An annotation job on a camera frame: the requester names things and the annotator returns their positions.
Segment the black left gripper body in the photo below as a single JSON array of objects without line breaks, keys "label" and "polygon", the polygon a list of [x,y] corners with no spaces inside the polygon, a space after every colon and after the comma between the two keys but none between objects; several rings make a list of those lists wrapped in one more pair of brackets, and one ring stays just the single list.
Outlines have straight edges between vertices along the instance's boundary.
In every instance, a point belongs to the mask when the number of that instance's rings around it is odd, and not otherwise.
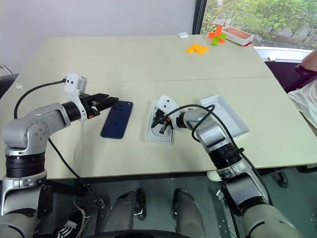
[{"label": "black left gripper body", "polygon": [[93,117],[99,116],[100,112],[94,109],[94,97],[85,93],[79,94],[79,99],[84,107],[87,119],[92,119]]}]

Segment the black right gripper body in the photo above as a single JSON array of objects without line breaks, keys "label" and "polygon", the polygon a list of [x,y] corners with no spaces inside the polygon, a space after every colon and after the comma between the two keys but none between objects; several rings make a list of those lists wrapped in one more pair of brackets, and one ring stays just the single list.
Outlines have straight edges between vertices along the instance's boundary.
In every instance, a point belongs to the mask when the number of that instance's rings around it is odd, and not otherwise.
[{"label": "black right gripper body", "polygon": [[164,134],[166,131],[173,130],[172,122],[170,118],[161,117],[159,119],[159,123],[161,124],[161,127],[159,129],[160,134]]}]

